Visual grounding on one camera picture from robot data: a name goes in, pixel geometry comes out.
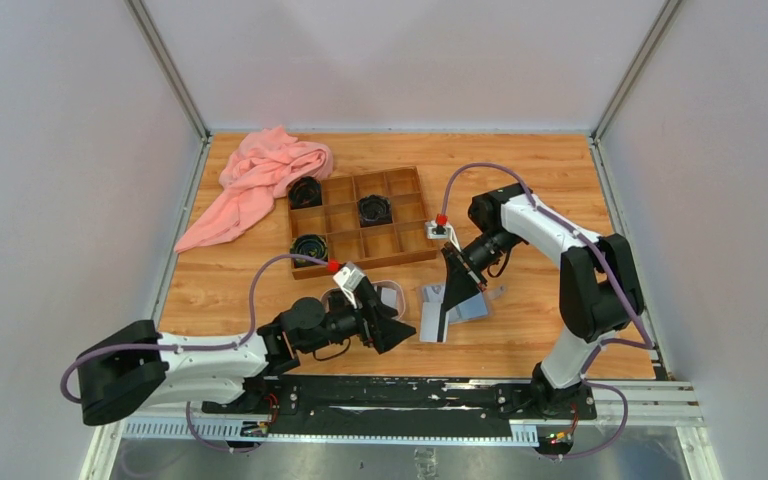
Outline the pink leather card holder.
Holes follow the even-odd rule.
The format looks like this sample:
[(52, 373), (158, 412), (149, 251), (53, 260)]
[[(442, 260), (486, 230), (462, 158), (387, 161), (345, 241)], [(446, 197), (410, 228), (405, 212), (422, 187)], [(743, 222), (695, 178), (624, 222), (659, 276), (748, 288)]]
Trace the pink leather card holder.
[[(423, 303), (420, 293), (421, 287), (422, 286), (417, 289), (420, 306)], [(484, 293), (479, 293), (471, 299), (464, 301), (447, 314), (449, 324), (459, 324), (488, 317), (491, 314), (491, 302), (498, 299), (506, 292), (507, 286), (500, 285), (497, 288), (485, 291)]]

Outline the silver white credit card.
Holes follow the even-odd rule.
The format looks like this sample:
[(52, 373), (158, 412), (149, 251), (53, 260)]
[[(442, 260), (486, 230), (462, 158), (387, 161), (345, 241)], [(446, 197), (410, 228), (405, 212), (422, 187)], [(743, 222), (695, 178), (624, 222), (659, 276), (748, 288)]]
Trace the silver white credit card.
[(442, 283), (424, 285), (420, 288), (423, 303), (442, 304), (445, 294), (445, 285)]

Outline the white card black stripe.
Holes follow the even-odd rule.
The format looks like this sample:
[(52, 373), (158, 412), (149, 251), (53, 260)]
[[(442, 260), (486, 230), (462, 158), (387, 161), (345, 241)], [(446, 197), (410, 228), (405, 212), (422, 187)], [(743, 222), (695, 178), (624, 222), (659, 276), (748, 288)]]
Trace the white card black stripe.
[(448, 334), (448, 317), (442, 304), (423, 302), (421, 304), (419, 341), (423, 343), (445, 343)]

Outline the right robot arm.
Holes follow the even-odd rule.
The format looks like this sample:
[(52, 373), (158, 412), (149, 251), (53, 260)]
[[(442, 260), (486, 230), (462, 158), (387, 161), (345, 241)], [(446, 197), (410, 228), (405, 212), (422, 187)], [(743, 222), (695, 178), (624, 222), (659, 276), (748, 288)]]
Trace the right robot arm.
[(564, 326), (550, 353), (532, 373), (533, 408), (556, 417), (584, 386), (583, 377), (618, 332), (638, 327), (641, 348), (653, 342), (640, 315), (645, 302), (628, 240), (600, 235), (551, 209), (529, 188), (516, 183), (473, 197), (470, 220), (480, 234), (464, 247), (442, 248), (446, 282), (440, 313), (481, 293), (489, 269), (527, 244), (559, 270), (559, 311)]

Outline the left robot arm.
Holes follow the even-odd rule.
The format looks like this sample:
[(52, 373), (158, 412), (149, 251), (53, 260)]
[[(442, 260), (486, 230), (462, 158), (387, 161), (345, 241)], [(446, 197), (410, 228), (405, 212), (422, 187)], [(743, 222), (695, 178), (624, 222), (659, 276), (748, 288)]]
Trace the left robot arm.
[(82, 421), (101, 426), (178, 403), (243, 413), (275, 408), (281, 396), (267, 381), (297, 368), (300, 355), (352, 340), (383, 354), (416, 332), (367, 279), (327, 301), (302, 297), (251, 334), (184, 337), (135, 321), (77, 358)]

